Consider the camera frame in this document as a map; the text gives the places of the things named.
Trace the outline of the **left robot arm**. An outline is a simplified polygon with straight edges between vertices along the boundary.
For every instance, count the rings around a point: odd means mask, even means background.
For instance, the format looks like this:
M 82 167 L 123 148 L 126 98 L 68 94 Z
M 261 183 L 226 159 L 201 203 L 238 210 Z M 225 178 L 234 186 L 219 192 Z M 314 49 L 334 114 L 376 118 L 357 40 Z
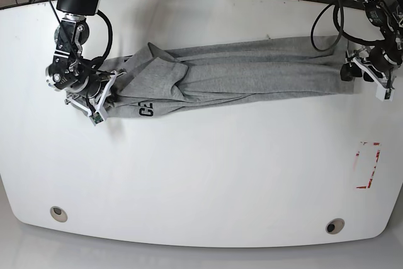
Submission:
M 360 46 L 346 53 L 340 76 L 342 81 L 363 78 L 377 85 L 376 97 L 390 101 L 394 95 L 394 72 L 402 66 L 402 0 L 354 0 L 361 2 L 368 21 L 380 30 L 381 40 L 364 40 L 344 30 L 344 3 L 350 0 L 335 0 L 332 20 L 338 35 Z

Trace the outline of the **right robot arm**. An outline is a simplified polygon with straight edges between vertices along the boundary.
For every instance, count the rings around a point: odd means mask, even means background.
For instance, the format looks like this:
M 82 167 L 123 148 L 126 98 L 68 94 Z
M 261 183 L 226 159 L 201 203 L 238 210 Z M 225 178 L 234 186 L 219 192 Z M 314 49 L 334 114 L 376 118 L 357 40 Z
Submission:
M 46 68 L 47 85 L 56 91 L 65 91 L 66 105 L 82 111 L 97 125 L 106 121 L 105 102 L 115 97 L 113 85 L 126 72 L 102 71 L 101 65 L 110 53 L 113 29 L 108 17 L 99 9 L 100 0 L 57 0 L 54 13 L 61 11 L 54 34 L 55 52 L 52 63 Z M 91 60 L 82 56 L 82 46 L 89 38 L 86 18 L 98 15 L 106 23 L 108 43 L 103 55 Z

